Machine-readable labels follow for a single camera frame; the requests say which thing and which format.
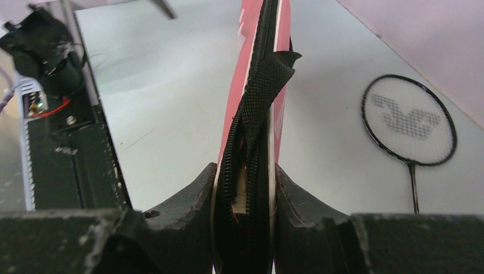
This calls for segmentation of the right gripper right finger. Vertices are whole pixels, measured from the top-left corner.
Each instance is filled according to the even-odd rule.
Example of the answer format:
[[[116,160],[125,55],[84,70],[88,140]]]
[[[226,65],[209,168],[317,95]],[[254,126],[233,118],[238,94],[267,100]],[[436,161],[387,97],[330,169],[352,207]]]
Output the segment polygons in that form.
[[[356,213],[276,168],[277,273],[482,273],[483,217]]]

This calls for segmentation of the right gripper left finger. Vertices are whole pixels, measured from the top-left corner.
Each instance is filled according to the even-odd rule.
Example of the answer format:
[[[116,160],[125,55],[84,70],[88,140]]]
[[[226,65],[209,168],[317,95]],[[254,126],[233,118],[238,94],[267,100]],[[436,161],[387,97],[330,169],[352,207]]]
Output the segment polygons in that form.
[[[217,166],[142,213],[49,209],[1,214],[2,273],[211,273]]]

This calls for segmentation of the pink SPORT racket bag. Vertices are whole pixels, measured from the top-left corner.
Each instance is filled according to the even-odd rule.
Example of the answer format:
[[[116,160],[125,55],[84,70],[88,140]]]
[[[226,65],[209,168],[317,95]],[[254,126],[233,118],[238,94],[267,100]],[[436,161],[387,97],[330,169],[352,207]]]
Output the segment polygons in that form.
[[[242,1],[211,201],[216,273],[271,273],[286,86],[301,55],[289,1]]]

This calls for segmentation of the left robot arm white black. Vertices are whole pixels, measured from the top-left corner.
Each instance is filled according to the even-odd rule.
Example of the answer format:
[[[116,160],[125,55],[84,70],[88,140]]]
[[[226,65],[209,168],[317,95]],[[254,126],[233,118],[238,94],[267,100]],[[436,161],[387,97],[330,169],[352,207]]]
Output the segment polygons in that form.
[[[85,59],[75,51],[69,29],[44,8],[28,7],[31,13],[24,20],[3,25],[7,34],[1,37],[1,49],[11,55],[18,73],[35,79],[48,96],[60,98],[82,91]]]

